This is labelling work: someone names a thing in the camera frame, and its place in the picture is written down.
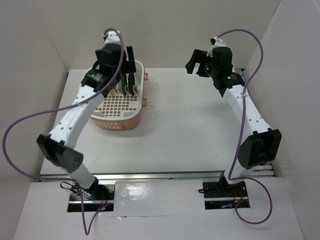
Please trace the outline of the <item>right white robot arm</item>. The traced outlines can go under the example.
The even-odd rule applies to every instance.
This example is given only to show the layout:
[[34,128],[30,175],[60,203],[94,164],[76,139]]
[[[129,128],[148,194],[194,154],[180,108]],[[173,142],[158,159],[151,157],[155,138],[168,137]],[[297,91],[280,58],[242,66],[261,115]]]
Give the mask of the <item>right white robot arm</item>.
[[245,82],[235,72],[232,64],[233,53],[226,46],[218,46],[207,52],[195,49],[185,65],[188,74],[192,74],[198,64],[196,74],[212,78],[214,87],[230,105],[241,127],[240,145],[236,149],[236,158],[219,177],[215,187],[204,187],[204,194],[221,194],[232,197],[244,187],[244,179],[259,166],[273,161],[277,155],[282,134],[263,119],[251,97],[245,90]]

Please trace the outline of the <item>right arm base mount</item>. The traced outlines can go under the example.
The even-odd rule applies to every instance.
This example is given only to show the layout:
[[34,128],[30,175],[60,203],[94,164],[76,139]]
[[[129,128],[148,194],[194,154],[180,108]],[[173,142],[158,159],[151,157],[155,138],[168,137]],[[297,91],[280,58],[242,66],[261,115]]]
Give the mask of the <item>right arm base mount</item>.
[[203,182],[198,190],[204,197],[206,210],[222,210],[238,208],[250,208],[246,184],[242,181],[235,186],[224,188],[219,182]]

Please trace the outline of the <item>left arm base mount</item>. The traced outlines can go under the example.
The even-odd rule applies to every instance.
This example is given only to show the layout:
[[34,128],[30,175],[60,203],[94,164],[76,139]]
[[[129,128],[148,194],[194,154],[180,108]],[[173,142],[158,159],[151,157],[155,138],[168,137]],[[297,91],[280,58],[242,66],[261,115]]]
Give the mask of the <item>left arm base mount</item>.
[[[93,196],[87,192],[83,192],[83,205],[84,212],[96,212],[98,208],[101,208],[101,212],[113,212],[114,211],[114,197],[115,197],[115,182],[107,182],[104,184],[106,191],[100,192]],[[80,213],[81,208],[81,196],[79,188],[72,182],[62,181],[60,187],[69,191],[69,199],[67,204],[68,213]]]

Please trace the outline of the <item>cream plate with black patch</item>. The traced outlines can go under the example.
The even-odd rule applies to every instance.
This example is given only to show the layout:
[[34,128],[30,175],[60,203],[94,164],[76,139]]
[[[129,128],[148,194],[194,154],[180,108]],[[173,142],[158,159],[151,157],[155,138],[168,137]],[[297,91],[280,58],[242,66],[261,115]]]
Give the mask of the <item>cream plate with black patch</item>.
[[110,90],[109,95],[112,96],[112,97],[117,96],[118,95],[117,88],[115,87],[112,90]]

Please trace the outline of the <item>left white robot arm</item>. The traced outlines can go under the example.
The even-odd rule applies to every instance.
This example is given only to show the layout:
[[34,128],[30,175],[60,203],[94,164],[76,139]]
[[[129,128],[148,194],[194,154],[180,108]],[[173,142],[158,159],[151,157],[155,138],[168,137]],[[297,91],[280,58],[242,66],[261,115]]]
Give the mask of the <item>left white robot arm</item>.
[[74,107],[47,135],[40,134],[36,140],[45,158],[65,170],[88,200],[108,191],[86,168],[83,154],[74,148],[87,121],[111,90],[120,84],[123,96],[135,94],[134,74],[137,71],[132,46],[122,50],[119,44],[108,43],[95,54],[97,60],[80,83]]

